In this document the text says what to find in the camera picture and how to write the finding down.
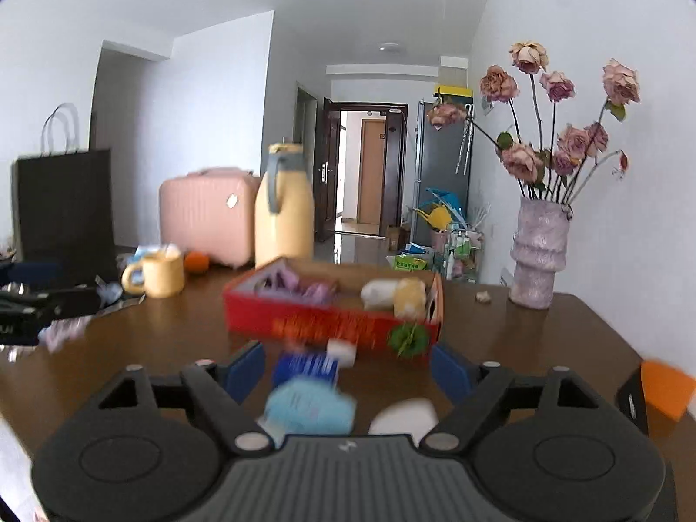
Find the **pink small suitcase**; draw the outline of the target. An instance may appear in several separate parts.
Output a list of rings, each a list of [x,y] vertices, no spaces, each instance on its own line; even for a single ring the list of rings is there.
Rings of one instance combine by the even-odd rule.
[[[204,168],[159,188],[161,241],[239,268],[254,258],[260,178],[240,168]]]

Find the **yellow white plush toy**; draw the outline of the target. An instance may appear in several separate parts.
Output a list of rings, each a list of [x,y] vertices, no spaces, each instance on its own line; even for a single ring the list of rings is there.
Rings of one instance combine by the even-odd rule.
[[[375,279],[361,289],[366,310],[391,310],[398,319],[426,317],[427,289],[418,278]]]

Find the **yellow box on fridge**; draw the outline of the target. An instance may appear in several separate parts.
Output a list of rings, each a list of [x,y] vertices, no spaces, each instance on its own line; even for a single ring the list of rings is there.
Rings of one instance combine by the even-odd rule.
[[[473,96],[473,91],[468,87],[443,84],[436,85],[434,93],[438,96],[457,96],[465,98],[472,98]]]

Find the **grey refrigerator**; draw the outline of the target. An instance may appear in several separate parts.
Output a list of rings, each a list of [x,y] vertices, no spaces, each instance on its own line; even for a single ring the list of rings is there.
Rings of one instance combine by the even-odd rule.
[[[466,217],[469,176],[471,175],[471,146],[468,126],[456,121],[435,128],[428,120],[433,103],[421,101],[416,125],[416,165],[413,196],[411,241],[428,245],[431,226],[416,209],[428,212],[440,198],[455,197],[454,206]]]

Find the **white soft sponge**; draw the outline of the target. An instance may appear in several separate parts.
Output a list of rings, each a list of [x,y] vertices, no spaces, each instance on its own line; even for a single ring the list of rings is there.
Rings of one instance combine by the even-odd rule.
[[[407,435],[417,447],[438,422],[438,414],[429,399],[406,399],[381,410],[371,421],[368,434]]]

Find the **yellow thermos jug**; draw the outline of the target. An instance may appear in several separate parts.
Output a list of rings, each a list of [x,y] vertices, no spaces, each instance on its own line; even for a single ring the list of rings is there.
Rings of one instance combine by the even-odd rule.
[[[255,200],[255,266],[278,257],[314,255],[313,189],[300,144],[269,147],[267,169]]]

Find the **orange fruit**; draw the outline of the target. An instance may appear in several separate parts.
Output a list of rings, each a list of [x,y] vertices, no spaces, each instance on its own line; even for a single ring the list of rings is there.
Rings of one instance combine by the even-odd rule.
[[[186,274],[200,276],[206,274],[210,269],[210,257],[202,252],[190,251],[183,258],[184,270]]]

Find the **black paper bag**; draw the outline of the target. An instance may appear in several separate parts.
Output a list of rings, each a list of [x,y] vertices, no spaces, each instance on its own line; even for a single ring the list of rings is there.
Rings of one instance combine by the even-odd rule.
[[[15,251],[35,289],[118,278],[111,153],[83,150],[78,137],[77,107],[61,103],[43,123],[38,156],[12,165]]]

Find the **light blue soft toy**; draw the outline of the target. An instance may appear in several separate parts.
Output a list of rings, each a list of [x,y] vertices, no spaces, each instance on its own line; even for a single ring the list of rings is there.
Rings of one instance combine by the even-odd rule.
[[[286,434],[343,436],[353,429],[356,401],[333,385],[294,377],[271,391],[264,417]]]

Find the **red cardboard box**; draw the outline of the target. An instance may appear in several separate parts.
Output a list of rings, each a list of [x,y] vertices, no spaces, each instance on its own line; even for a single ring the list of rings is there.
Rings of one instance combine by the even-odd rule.
[[[280,266],[302,276],[338,283],[328,306],[308,306],[255,295],[260,279]],[[366,310],[361,289],[375,279],[418,278],[427,289],[426,317],[398,319],[392,310]],[[234,334],[300,345],[320,346],[342,339],[362,352],[400,361],[423,361],[438,342],[444,322],[444,284],[429,271],[402,272],[386,266],[334,264],[325,261],[277,258],[271,263],[232,279],[222,291],[225,322]]]

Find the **cluttered storage cart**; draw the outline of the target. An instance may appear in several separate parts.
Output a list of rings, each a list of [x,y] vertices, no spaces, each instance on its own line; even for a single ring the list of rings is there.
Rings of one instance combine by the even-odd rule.
[[[466,216],[458,197],[435,187],[426,187],[428,201],[411,209],[415,217],[406,239],[399,239],[391,254],[386,256],[393,270],[414,272],[429,270],[448,281],[477,283],[484,253],[485,234],[482,231],[491,205],[475,209]]]

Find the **yellow ceramic mug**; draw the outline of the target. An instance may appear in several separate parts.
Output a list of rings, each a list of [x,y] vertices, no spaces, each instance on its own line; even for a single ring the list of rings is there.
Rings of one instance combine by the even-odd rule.
[[[148,253],[126,266],[121,275],[121,287],[135,296],[170,298],[180,294],[184,286],[185,271],[180,253]]]

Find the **purple folded cloth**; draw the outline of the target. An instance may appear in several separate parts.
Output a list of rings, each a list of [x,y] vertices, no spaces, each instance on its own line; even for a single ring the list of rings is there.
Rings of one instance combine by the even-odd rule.
[[[338,283],[313,276],[302,276],[288,266],[280,266],[257,281],[254,292],[258,297],[274,301],[328,306],[338,292]]]

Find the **purple ceramic vase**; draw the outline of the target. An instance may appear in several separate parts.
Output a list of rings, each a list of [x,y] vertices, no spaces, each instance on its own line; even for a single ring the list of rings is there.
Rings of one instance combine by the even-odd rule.
[[[571,213],[566,206],[540,199],[520,199],[511,257],[515,261],[509,298],[532,310],[553,301],[555,275],[566,266]]]

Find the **dried pink roses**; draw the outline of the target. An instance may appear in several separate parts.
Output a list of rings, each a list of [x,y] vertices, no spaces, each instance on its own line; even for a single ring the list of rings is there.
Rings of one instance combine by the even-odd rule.
[[[489,104],[509,108],[512,127],[497,136],[484,130],[474,120],[468,106],[438,93],[429,125],[436,130],[461,123],[465,132],[480,132],[493,146],[505,171],[513,177],[525,198],[550,201],[570,209],[600,166],[616,161],[613,173],[622,178],[629,171],[630,158],[621,148],[612,150],[603,118],[617,121],[626,117],[626,109],[641,101],[637,72],[616,59],[603,67],[604,98],[596,120],[585,126],[559,123],[559,105],[576,96],[575,83],[563,72],[552,71],[547,49],[537,41],[514,43],[510,49],[511,65],[530,81],[534,139],[522,136],[522,124],[515,101],[520,96],[517,79],[499,65],[491,65],[479,81],[479,93]]]

